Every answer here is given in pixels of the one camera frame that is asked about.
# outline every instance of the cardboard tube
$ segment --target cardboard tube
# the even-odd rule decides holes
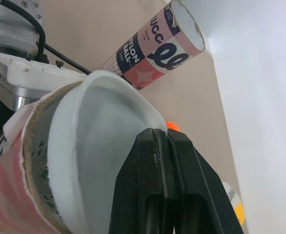
[[[202,33],[187,8],[173,0],[123,44],[102,66],[136,89],[205,50]]]

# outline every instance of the silver metal part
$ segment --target silver metal part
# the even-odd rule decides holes
[[[0,63],[0,101],[10,110],[17,111],[21,106],[38,101],[50,91],[27,89],[7,82],[7,66]]]
[[[10,0],[33,16],[42,26],[42,11],[36,0]],[[0,5],[0,45],[17,48],[35,55],[39,40],[35,28],[17,13]]]

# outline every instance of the orange ball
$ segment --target orange ball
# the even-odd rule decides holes
[[[180,131],[180,128],[178,127],[177,124],[173,123],[173,122],[167,122],[167,128],[169,129],[173,129],[173,130],[176,130],[176,131]]]

